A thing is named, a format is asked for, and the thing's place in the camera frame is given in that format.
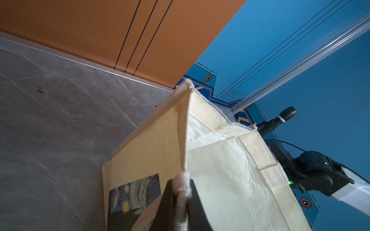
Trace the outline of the cream canvas bag starry print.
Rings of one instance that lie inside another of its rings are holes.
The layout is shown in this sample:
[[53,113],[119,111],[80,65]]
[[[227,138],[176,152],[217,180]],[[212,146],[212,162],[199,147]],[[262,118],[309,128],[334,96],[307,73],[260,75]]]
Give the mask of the cream canvas bag starry print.
[[166,184],[188,231],[190,180],[213,231],[309,231],[256,126],[231,122],[184,80],[102,165],[106,229],[150,231]]

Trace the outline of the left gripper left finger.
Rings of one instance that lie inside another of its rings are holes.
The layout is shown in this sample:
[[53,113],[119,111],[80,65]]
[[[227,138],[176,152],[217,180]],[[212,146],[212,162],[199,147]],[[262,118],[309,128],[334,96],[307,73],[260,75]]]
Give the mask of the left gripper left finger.
[[166,184],[162,194],[156,216],[151,224],[150,231],[174,231],[176,195],[173,191],[172,180]]

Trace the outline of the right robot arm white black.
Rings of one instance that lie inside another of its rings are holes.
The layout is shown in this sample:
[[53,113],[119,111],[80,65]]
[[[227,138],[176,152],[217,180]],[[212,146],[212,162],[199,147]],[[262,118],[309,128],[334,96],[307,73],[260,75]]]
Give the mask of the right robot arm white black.
[[276,139],[265,140],[292,188],[317,191],[370,215],[370,182],[343,164],[316,151],[293,158]]

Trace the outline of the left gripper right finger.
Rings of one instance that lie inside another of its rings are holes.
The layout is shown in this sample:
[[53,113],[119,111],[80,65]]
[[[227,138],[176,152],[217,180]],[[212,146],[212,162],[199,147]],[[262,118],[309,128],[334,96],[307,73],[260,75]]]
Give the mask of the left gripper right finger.
[[188,200],[188,230],[212,231],[194,181],[190,180],[191,198]]

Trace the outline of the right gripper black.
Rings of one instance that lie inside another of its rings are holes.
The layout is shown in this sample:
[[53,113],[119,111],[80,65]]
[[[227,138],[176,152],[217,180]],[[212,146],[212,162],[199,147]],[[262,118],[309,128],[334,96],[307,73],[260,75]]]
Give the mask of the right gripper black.
[[291,154],[282,146],[282,144],[278,140],[268,139],[265,140],[265,143],[270,149],[274,158],[282,166],[284,172],[288,177],[288,180],[291,182],[291,188],[298,189],[301,193],[304,193],[304,187],[299,183],[299,180],[305,179],[306,175],[304,175],[298,168],[297,161],[291,156]]

